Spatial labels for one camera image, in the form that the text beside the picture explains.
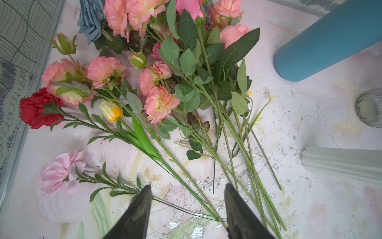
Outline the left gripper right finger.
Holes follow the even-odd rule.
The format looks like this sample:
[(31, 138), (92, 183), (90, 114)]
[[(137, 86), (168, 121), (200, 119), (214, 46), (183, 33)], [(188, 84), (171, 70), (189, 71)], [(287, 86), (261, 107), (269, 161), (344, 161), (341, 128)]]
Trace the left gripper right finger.
[(224, 191), (230, 239), (273, 239), (231, 184)]

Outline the pink carnation spray stem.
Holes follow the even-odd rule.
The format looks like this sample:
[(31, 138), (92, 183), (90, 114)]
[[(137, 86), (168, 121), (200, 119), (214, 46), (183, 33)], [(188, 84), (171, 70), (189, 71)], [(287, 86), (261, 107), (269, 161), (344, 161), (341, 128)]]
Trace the pink carnation spray stem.
[(42, 74), (42, 81), (48, 93), (59, 98), (65, 105), (77, 107), (93, 99), (97, 89), (119, 84), (128, 76), (128, 70), (115, 57), (100, 56), (91, 60), (89, 66), (75, 61), (76, 37), (70, 39), (59, 33), (49, 42), (69, 59), (50, 64)]

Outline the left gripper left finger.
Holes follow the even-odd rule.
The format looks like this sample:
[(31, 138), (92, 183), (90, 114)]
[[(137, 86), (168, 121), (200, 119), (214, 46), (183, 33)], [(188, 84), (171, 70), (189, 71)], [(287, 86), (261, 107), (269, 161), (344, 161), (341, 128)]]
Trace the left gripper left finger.
[(146, 185), (104, 239), (146, 239), (152, 203), (151, 185)]

